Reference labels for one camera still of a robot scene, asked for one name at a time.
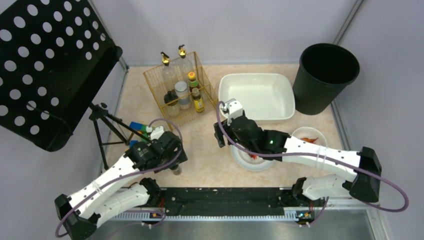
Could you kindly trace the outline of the white plate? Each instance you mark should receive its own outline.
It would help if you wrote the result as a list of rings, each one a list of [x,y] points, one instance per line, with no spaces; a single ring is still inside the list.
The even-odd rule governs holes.
[[[266,160],[259,156],[257,157],[257,160],[254,161],[249,157],[248,153],[241,151],[233,145],[230,146],[230,149],[231,155],[235,159],[236,163],[245,170],[260,172],[269,169],[274,164],[272,160]]]

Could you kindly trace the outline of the small yellow spice jar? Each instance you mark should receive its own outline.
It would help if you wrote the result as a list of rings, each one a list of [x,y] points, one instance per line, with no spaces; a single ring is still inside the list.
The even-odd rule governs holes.
[[[192,99],[193,99],[195,111],[197,113],[202,113],[205,109],[205,105],[204,105],[200,90],[197,87],[195,87],[192,89],[191,93],[192,93]]]

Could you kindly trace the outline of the black lid glass jar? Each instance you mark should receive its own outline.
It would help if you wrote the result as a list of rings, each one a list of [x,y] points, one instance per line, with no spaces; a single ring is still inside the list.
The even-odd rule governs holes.
[[[168,117],[175,117],[180,113],[178,96],[173,90],[169,90],[163,97],[164,110]]]

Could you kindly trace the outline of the sauce bottle yellow cap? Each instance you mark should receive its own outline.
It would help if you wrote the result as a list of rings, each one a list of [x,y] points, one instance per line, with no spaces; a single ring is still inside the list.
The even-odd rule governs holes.
[[[187,74],[187,77],[188,77],[188,87],[190,92],[192,92],[194,88],[199,88],[199,85],[200,85],[199,80],[194,71],[190,71]]]

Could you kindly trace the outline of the white bowl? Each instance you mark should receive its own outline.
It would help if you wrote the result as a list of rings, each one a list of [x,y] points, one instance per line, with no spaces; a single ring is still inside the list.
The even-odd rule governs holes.
[[[328,146],[326,137],[319,130],[313,127],[308,127],[308,126],[299,127],[291,135],[298,139],[318,138],[318,140],[314,143],[315,145],[324,146],[324,147]]]

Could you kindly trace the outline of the oil bottle with dark liquid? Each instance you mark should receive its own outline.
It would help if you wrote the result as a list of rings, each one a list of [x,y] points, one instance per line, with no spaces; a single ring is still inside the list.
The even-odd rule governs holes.
[[[163,69],[161,70],[164,85],[167,91],[175,92],[175,83],[178,81],[178,75],[174,67],[171,65],[170,57],[164,53],[161,54],[161,62]]]

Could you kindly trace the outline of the clear oil bottle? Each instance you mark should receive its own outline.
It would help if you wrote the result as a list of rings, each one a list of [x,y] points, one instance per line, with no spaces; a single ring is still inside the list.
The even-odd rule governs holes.
[[[193,63],[187,57],[187,51],[185,50],[185,45],[178,46],[178,55],[179,55],[179,66],[183,80],[188,84],[189,83],[189,73],[194,72],[195,68]]]

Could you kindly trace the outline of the small black cap jar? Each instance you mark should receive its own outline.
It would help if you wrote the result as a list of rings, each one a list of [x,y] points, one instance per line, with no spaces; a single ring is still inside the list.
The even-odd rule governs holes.
[[[172,173],[176,176],[179,176],[182,173],[182,168],[179,165],[176,165],[176,166],[174,166],[170,169],[171,169]]]

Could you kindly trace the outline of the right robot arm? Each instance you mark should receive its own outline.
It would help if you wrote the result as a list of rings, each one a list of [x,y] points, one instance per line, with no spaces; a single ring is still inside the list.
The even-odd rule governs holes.
[[[219,147],[226,145],[266,161],[295,163],[329,172],[327,176],[303,177],[293,186],[295,195],[310,200],[349,195],[364,203],[380,198],[382,166],[374,149],[339,150],[310,143],[278,130],[259,127],[239,116],[230,123],[218,121],[214,136]]]

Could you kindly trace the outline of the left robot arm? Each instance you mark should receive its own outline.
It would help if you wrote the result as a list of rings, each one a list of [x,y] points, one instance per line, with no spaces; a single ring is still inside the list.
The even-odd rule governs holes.
[[[150,141],[133,143],[118,161],[81,190],[59,195],[55,209],[60,220],[55,235],[72,240],[89,238],[104,222],[135,206],[148,203],[152,194],[141,184],[117,193],[145,173],[158,173],[185,162],[182,134],[155,128]]]

